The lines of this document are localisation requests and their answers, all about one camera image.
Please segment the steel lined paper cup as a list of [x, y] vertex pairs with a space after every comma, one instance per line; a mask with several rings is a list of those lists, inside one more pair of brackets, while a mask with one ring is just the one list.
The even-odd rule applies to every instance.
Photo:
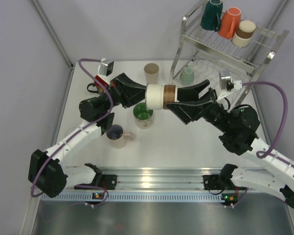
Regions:
[[147, 84], [145, 97], [147, 109], [168, 109], [167, 103], [177, 102], [177, 91], [175, 85]]

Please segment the light teal mug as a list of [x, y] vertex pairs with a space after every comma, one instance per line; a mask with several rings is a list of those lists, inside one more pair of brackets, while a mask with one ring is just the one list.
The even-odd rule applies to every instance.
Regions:
[[191, 85], [194, 82], [195, 75], [191, 67], [186, 66], [180, 74], [180, 82], [185, 85]]

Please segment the small brown white cup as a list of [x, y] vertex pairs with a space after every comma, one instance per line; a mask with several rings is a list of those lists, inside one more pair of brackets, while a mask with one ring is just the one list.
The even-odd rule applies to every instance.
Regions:
[[247, 20], [241, 21], [231, 40], [232, 44], [237, 47], [248, 46], [255, 30], [256, 24], [254, 22]]

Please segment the dark teal mug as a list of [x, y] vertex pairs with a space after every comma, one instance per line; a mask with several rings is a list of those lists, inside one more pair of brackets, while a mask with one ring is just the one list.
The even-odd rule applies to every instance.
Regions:
[[209, 0], [201, 19], [201, 28], [207, 31], [220, 31], [222, 9], [223, 2], [221, 0]]

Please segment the orange mug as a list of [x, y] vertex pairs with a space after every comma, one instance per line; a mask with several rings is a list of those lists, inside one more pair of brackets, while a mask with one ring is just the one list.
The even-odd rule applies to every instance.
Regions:
[[239, 8], [228, 8], [222, 17], [221, 28], [218, 34], [228, 40], [231, 39], [239, 26], [241, 14], [242, 12]]

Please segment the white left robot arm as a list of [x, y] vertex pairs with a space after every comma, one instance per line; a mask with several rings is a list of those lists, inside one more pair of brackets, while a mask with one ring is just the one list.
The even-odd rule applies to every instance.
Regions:
[[79, 103], [83, 122], [54, 146], [44, 151], [37, 149], [31, 155], [28, 180], [33, 188], [50, 198], [66, 188], [96, 189], [101, 185], [101, 170], [96, 165], [71, 166], [72, 159], [112, 127], [115, 106], [129, 108], [145, 98], [146, 86], [131, 80], [125, 73], [110, 81], [102, 75], [96, 75], [93, 80], [103, 92]]

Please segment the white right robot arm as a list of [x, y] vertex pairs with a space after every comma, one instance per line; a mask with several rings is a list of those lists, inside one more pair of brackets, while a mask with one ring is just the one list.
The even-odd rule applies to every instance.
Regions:
[[260, 121], [257, 112], [250, 105], [238, 105], [227, 111], [217, 103], [216, 92], [211, 88], [203, 97], [190, 96], [190, 92], [202, 91], [209, 83], [205, 80], [199, 85], [178, 89], [178, 101], [168, 102], [166, 108], [184, 124], [203, 118], [222, 132], [219, 139], [227, 151], [256, 163], [272, 174], [268, 176], [226, 164], [218, 175], [218, 183], [224, 189], [252, 188], [273, 195], [294, 209], [294, 161], [274, 149], [283, 132], [288, 113], [288, 101], [283, 89], [266, 81], [243, 84], [269, 85], [276, 88], [282, 96], [281, 123], [274, 141], [268, 145], [256, 134]]

